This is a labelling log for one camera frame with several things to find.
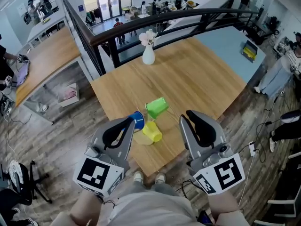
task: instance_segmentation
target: black chair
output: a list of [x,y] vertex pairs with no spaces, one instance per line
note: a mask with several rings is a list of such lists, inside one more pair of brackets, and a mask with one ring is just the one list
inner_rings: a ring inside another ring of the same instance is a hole
[[34,195],[34,191],[36,191],[46,202],[52,203],[52,200],[47,199],[37,187],[37,184],[41,183],[44,179],[48,178],[49,174],[45,174],[41,178],[34,180],[33,173],[32,173],[33,165],[35,165],[35,162],[31,161],[30,177],[28,177],[27,168],[23,164],[20,164],[22,176],[23,176],[23,184],[20,183],[19,176],[17,173],[15,173],[14,177],[16,179],[16,185],[12,183],[13,189],[22,198],[22,202],[20,202],[21,204],[31,205],[32,200],[37,199],[37,197]]

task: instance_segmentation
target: metal railing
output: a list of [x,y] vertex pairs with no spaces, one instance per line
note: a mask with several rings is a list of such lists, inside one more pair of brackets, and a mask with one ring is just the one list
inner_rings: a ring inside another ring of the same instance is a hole
[[[227,4],[227,7],[231,7],[234,0],[230,0]],[[252,11],[242,11],[238,9],[230,9],[230,8],[206,8],[206,9],[190,9],[190,10],[182,10],[182,11],[175,11],[170,13],[164,13],[164,14],[158,14],[153,15],[145,18],[140,18],[137,20],[133,20],[131,22],[125,23],[122,26],[118,26],[112,29],[109,29],[107,31],[104,31],[98,35],[93,35],[92,32],[88,29],[87,25],[83,22],[83,20],[80,18],[80,16],[76,13],[76,11],[73,9],[73,7],[70,5],[68,0],[63,0],[66,9],[70,15],[70,18],[74,24],[74,28],[77,31],[79,38],[81,39],[83,46],[90,56],[95,68],[97,69],[98,73],[100,75],[103,75],[106,73],[106,70],[103,65],[102,58],[99,53],[98,46],[102,45],[103,43],[108,44],[111,58],[114,64],[115,68],[118,68],[119,66],[137,58],[140,57],[143,52],[137,52],[131,57],[128,57],[122,61],[120,61],[119,55],[120,53],[127,51],[135,46],[138,46],[141,44],[141,42],[135,41],[128,45],[124,45],[117,49],[116,45],[116,38],[120,37],[123,34],[133,32],[135,30],[150,26],[152,24],[161,24],[166,21],[175,20],[178,18],[183,17],[191,17],[191,16],[200,16],[200,21],[196,23],[191,23],[187,25],[183,25],[180,27],[175,27],[169,30],[164,30],[162,32],[158,33],[158,36],[163,36],[166,34],[170,34],[172,32],[176,32],[179,30],[192,28],[194,27],[192,32],[180,36],[174,39],[171,39],[169,41],[163,42],[161,44],[158,44],[154,46],[154,50],[161,48],[165,45],[171,44],[173,42],[186,39],[192,36],[195,36],[197,34],[228,27],[228,26],[235,26],[239,30],[245,29],[248,24],[257,16],[254,16],[258,14],[258,12],[252,12]],[[222,17],[223,15],[231,14],[231,17]]]

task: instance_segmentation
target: wooden countertop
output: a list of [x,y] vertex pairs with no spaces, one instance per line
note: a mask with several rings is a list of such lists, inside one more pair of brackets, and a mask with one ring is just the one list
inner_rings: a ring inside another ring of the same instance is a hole
[[156,120],[162,141],[148,146],[132,141],[130,155],[146,176],[184,151],[178,126],[181,114],[190,109],[217,119],[246,86],[195,38],[164,46],[155,54],[153,65],[144,65],[139,57],[91,83],[110,120],[143,110],[145,103],[162,96],[169,103],[168,111]]
[[47,38],[27,55],[30,60],[29,74],[16,91],[16,106],[47,78],[80,56],[80,51],[67,27]]

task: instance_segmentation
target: plastic cup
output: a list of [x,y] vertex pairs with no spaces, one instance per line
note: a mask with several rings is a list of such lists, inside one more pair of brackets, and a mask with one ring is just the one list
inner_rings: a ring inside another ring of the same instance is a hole
[[133,114],[129,115],[135,121],[135,129],[142,130],[145,124],[144,116],[140,111],[136,111]]
[[142,129],[142,132],[153,142],[158,142],[162,139],[162,133],[153,121],[147,122]]
[[161,113],[169,108],[169,104],[166,102],[164,97],[161,97],[150,103],[146,103],[145,108],[152,118],[157,119]]

